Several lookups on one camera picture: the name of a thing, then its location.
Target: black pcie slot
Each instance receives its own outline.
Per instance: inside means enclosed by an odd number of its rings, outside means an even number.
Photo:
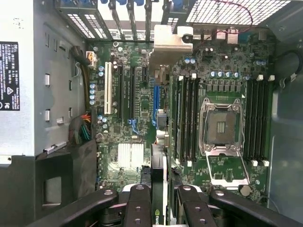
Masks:
[[[180,89],[180,82],[177,81],[177,88],[176,88],[176,102],[175,102],[175,125],[174,125],[174,128],[175,128],[175,154],[174,154],[174,158],[177,159],[177,158],[180,158],[179,155],[178,155],[178,126],[179,126],[179,121],[178,121],[178,118],[179,118],[179,96],[180,96],[180,93],[179,93],[179,89]]]
[[[193,83],[192,92],[192,112],[191,112],[191,141],[190,141],[190,154],[191,160],[196,161],[196,145],[197,145],[197,112],[198,112],[198,91],[199,91],[199,80],[196,79]]]
[[[142,67],[142,81],[147,82],[148,76],[147,76],[147,67]]]
[[[134,118],[134,107],[135,107],[135,92],[136,92],[136,67],[130,68],[130,92],[129,92],[129,118]]]
[[[247,82],[247,99],[246,99],[246,118],[245,118],[245,144],[244,144],[244,159],[250,159],[250,128],[251,128],[251,112],[252,112],[252,80]]]
[[[261,153],[261,138],[264,136],[262,131],[263,123],[263,100],[264,100],[264,82],[258,82],[258,105],[257,105],[257,122],[256,122],[256,145],[255,159],[260,159]]]
[[[179,116],[179,157],[180,161],[185,162],[186,153],[184,150],[184,137],[185,137],[185,110],[186,110],[186,89],[187,89],[187,80],[184,78],[182,80],[182,89],[180,97],[180,116]]]
[[[186,160],[191,160],[191,112],[192,112],[192,90],[193,81],[187,79],[187,89],[186,89],[186,112],[185,112],[185,138],[184,138],[184,149],[186,151]]]
[[[268,114],[268,99],[269,99],[269,82],[264,81],[264,101],[263,101],[263,116],[262,116],[262,137],[261,137],[261,154],[260,158],[265,159],[265,141],[267,134],[267,114]]]
[[[123,66],[118,66],[118,92],[119,92],[119,112],[118,117],[123,119],[123,110],[124,110],[124,76],[123,76]]]
[[[255,158],[256,154],[256,127],[257,127],[257,115],[258,115],[258,87],[259,83],[253,81],[252,88],[252,118],[250,128],[250,156]]]

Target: white pci slot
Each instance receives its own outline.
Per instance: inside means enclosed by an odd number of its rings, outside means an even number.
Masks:
[[[112,63],[105,62],[104,114],[112,113]]]

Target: label sticker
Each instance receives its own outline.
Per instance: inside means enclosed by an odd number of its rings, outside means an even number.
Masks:
[[[0,111],[7,110],[20,110],[17,42],[0,42]]]

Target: green circuit board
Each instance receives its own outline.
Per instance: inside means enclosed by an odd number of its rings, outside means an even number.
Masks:
[[[96,122],[96,141],[98,143],[98,183],[102,187],[111,187],[119,192],[125,185],[140,182],[141,166],[150,166],[150,145],[155,142],[156,129],[154,120],[154,100],[155,86],[154,79],[148,75],[149,52],[152,51],[153,44],[142,43],[118,43],[113,46],[112,42],[91,43],[91,50],[97,47],[96,52],[98,62],[97,70],[91,71],[90,82],[96,85],[95,103],[92,111],[97,116],[102,116],[102,120]],[[180,76],[190,78],[196,74],[198,81],[197,93],[197,114],[200,111],[203,99],[208,97],[212,103],[229,104],[235,99],[241,101],[243,108],[242,118],[244,126],[247,113],[252,115],[251,107],[247,111],[248,86],[247,80],[255,81],[259,74],[267,78],[270,75],[269,58],[273,54],[275,41],[248,40],[242,44],[226,44],[225,42],[207,41],[199,48],[194,55],[186,55],[171,68],[171,80],[167,86],[159,87],[159,108],[164,109],[169,117],[169,136],[171,141],[173,167],[177,167],[182,172],[183,183],[199,186],[204,192],[208,193],[213,188],[210,183],[209,169],[206,158],[200,153],[198,145],[194,151],[192,163],[187,165],[186,161],[176,162],[177,147],[176,143],[176,112],[179,111],[176,97],[180,96],[177,89],[177,82]],[[185,59],[195,59],[194,63],[187,63]],[[112,76],[112,113],[104,114],[105,105],[105,83],[104,75],[99,75],[99,66],[105,66],[105,62],[117,65],[113,70]],[[218,77],[218,73],[223,75],[230,73],[229,77]],[[272,88],[269,89],[267,96],[259,96],[262,99],[269,99]],[[267,102],[266,109],[270,110],[270,101]],[[262,115],[264,122],[270,123]],[[254,139],[248,138],[249,144],[256,143]],[[268,141],[263,143],[266,150]],[[119,144],[142,144],[140,151],[144,156],[138,160],[139,165],[123,166],[124,158]],[[252,157],[247,155],[245,160],[246,169],[250,176],[252,194],[250,198],[257,200],[266,191],[267,167],[249,164]],[[238,158],[234,157],[211,157],[211,170],[215,179],[225,179],[230,182],[233,179],[244,177],[243,164]]]

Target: motherboard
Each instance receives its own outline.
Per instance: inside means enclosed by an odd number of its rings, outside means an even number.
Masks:
[[[149,74],[153,44],[90,43],[97,56],[89,92],[100,187],[120,192],[140,183],[159,126],[167,123],[168,156],[183,183],[205,193],[229,187],[254,201],[266,193],[276,41],[246,36],[239,44],[194,44],[165,85]]]

